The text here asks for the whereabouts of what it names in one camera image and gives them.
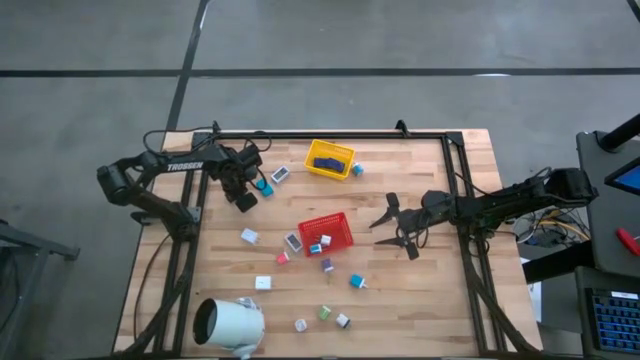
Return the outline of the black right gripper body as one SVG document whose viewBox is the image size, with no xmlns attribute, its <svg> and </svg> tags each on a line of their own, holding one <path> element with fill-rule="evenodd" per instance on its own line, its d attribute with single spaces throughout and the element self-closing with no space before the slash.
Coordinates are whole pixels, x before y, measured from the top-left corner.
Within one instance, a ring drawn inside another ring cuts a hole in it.
<svg viewBox="0 0 640 360">
<path fill-rule="evenodd" d="M 424 247 L 418 243 L 421 235 L 428 239 L 429 228 L 433 225 L 448 222 L 451 217 L 453 196 L 442 191 L 427 191 L 422 197 L 419 209 L 400 209 L 400 203 L 395 193 L 387 194 L 389 207 L 397 208 L 395 237 L 402 237 L 406 241 L 404 248 L 410 260 L 419 257 L 418 249 Z"/>
</svg>

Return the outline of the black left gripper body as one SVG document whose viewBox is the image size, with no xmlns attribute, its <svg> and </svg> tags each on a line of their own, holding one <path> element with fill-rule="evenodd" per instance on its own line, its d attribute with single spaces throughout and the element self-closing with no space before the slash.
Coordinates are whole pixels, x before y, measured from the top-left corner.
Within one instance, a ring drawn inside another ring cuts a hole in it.
<svg viewBox="0 0 640 360">
<path fill-rule="evenodd" d="M 246 147 L 240 152 L 224 147 L 225 159 L 214 166 L 214 179 L 219 180 L 225 198 L 233 203 L 241 213 L 246 213 L 258 202 L 250 193 L 247 184 L 256 178 L 258 167 L 262 164 L 260 150 Z"/>
</svg>

